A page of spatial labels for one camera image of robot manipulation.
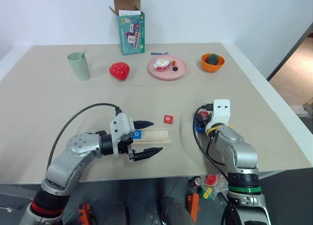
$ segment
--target table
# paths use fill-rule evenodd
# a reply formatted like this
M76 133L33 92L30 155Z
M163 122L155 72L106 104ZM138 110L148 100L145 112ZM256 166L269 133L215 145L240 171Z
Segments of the table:
M41 182L60 129L76 112L97 102L114 103L134 120L169 128L172 143L138 162L129 161L127 155L97 159L87 167L84 181L216 173L196 146L192 118L197 107L221 98L230 99L229 124L256 149L260 171L312 165L222 44L147 45L146 53L128 56L121 55L118 45L89 45L91 79L81 82L67 55L84 48L33 46L0 82L0 183ZM188 71L182 78L163 81L148 72L150 52L166 51L186 62ZM215 73L200 68L201 56L210 52L225 58L225 65ZM109 74L110 65L119 61L131 67L123 82ZM165 114L174 116L172 125L163 123ZM54 156L77 133L109 130L113 115L112 108L98 107L79 116L64 132ZM133 145L137 151L146 147ZM215 152L212 156L218 159Z

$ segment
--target green box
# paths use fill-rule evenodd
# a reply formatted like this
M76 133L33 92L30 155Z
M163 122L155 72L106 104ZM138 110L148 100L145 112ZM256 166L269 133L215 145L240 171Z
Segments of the green box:
M145 14L140 10L140 0L114 0L111 11L116 14L123 55L145 52ZM119 16L119 10L139 10L140 15Z

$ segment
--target blue object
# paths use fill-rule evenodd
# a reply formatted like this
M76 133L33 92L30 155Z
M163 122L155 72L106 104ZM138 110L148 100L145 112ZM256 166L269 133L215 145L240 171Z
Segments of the blue object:
M141 139L141 131L135 131L133 134L133 139Z
M196 132L204 133L205 129L200 127L199 123L196 123Z

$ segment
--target light green plastic cup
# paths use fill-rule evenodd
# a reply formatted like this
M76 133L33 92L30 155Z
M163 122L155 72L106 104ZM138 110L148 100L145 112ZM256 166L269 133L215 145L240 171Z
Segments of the light green plastic cup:
M83 52L71 53L67 56L67 60L74 69L79 80L86 81L90 79L87 60Z

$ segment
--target orange tool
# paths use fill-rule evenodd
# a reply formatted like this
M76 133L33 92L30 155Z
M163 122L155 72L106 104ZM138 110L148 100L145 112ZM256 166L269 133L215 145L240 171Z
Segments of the orange tool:
M188 204L191 218L195 223L197 223L198 211L200 210L199 194L193 193L190 196L188 196Z
M78 207L79 219L82 225L91 225L90 222L90 212L91 207L90 204L86 204L85 202L81 203Z

